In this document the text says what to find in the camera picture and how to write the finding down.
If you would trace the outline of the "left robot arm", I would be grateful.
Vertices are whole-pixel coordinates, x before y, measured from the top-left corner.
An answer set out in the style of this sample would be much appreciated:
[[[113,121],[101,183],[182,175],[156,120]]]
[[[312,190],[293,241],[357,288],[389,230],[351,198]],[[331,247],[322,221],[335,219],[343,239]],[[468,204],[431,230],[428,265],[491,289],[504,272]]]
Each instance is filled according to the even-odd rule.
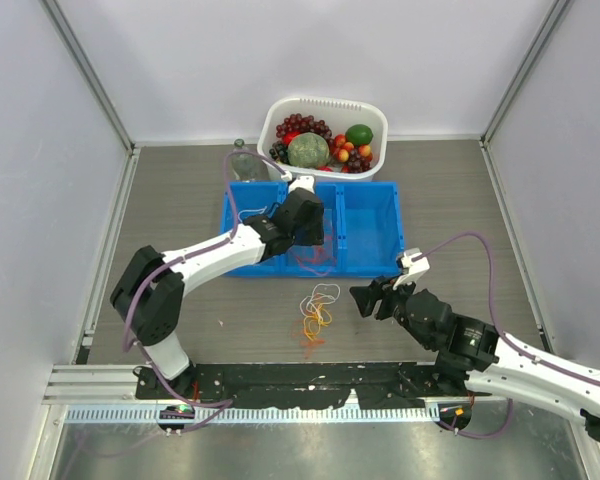
[[[138,343],[164,396],[191,398],[197,376],[176,334],[183,299],[219,276],[266,262],[296,245],[322,244],[323,216],[323,202],[312,188],[297,187],[271,214],[237,221],[208,241],[164,253],[151,246],[135,252],[110,303],[125,324],[124,348]]]

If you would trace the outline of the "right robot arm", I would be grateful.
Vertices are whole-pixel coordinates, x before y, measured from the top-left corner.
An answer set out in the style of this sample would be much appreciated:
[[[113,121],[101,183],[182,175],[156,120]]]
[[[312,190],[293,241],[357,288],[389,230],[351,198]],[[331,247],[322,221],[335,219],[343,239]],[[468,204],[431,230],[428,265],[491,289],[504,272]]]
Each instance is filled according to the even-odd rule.
[[[436,355],[431,380],[445,395],[465,388],[523,402],[580,424],[600,443],[600,370],[532,347],[461,315],[430,291],[379,277],[349,290],[362,317],[391,318]]]

